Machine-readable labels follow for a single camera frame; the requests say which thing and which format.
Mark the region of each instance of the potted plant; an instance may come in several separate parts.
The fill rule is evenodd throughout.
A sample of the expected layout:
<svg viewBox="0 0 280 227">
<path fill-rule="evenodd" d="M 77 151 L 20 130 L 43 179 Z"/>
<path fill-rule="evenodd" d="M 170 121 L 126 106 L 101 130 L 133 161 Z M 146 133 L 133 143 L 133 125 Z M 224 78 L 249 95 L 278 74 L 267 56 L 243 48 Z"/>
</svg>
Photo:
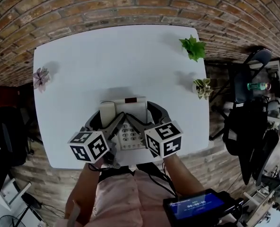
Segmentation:
<svg viewBox="0 0 280 227">
<path fill-rule="evenodd" d="M 194 82 L 196 91 L 198 93 L 199 99 L 204 97 L 207 100 L 209 95 L 213 92 L 213 90 L 209 86 L 210 79 L 209 78 L 205 78 L 203 80 L 196 79 L 193 82 Z"/>
<path fill-rule="evenodd" d="M 182 43 L 182 47 L 188 52 L 188 57 L 195 62 L 198 62 L 199 58 L 205 57 L 205 43 L 197 42 L 196 38 L 191 37 L 189 39 L 179 39 Z"/>
</svg>

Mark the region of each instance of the person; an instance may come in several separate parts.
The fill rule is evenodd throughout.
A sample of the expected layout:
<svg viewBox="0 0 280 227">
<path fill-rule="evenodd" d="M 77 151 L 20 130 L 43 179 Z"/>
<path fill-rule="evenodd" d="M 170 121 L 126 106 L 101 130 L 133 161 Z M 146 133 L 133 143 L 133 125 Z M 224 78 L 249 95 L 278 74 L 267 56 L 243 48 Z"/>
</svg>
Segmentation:
<svg viewBox="0 0 280 227">
<path fill-rule="evenodd" d="M 102 159 L 94 164 L 100 168 Z M 155 164 L 128 166 L 95 171 L 85 164 L 66 203 L 65 217 L 56 227 L 106 226 L 170 226 L 163 209 L 163 199 L 191 195 L 204 190 L 180 158 L 173 154 L 164 158 L 171 181 L 167 181 Z"/>
</svg>

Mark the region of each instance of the forearm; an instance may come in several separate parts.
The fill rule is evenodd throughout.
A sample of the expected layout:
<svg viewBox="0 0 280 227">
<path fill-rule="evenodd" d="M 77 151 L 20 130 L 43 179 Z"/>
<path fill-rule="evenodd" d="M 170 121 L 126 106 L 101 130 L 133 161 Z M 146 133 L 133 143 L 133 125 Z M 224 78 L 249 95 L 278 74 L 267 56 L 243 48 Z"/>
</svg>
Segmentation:
<svg viewBox="0 0 280 227">
<path fill-rule="evenodd" d="M 179 194 L 191 195 L 204 190 L 202 184 L 190 173 L 176 154 L 164 158 L 164 163 Z"/>
<path fill-rule="evenodd" d="M 89 222 L 95 203 L 98 180 L 99 172 L 91 171 L 86 163 L 66 203 L 65 218 L 70 217 L 75 202 L 80 207 L 77 222 L 83 225 Z"/>
</svg>

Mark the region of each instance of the green bottle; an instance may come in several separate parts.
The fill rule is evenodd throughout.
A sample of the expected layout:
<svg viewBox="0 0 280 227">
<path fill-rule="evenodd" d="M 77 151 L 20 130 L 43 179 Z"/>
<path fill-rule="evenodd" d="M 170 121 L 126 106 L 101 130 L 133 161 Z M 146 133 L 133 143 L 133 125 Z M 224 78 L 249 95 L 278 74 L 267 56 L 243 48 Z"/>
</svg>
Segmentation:
<svg viewBox="0 0 280 227">
<path fill-rule="evenodd" d="M 248 83 L 247 84 L 247 89 L 248 90 L 267 90 L 269 91 L 271 89 L 271 84 L 270 83 Z"/>
</svg>

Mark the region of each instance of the white table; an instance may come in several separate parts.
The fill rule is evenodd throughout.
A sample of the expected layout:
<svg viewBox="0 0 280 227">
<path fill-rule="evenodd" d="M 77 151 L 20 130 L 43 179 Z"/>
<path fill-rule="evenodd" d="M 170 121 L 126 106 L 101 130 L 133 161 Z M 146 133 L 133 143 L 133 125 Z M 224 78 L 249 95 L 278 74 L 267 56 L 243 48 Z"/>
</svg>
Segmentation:
<svg viewBox="0 0 280 227">
<path fill-rule="evenodd" d="M 67 145 L 101 100 L 145 96 L 167 109 L 184 131 L 179 155 L 208 146 L 209 106 L 192 92 L 206 77 L 203 59 L 189 60 L 179 39 L 198 38 L 194 28 L 137 25 L 88 31 L 35 50 L 34 72 L 45 66 L 52 80 L 35 104 L 45 151 L 52 167 L 82 168 Z M 119 163 L 155 161 L 147 149 L 123 150 Z"/>
</svg>

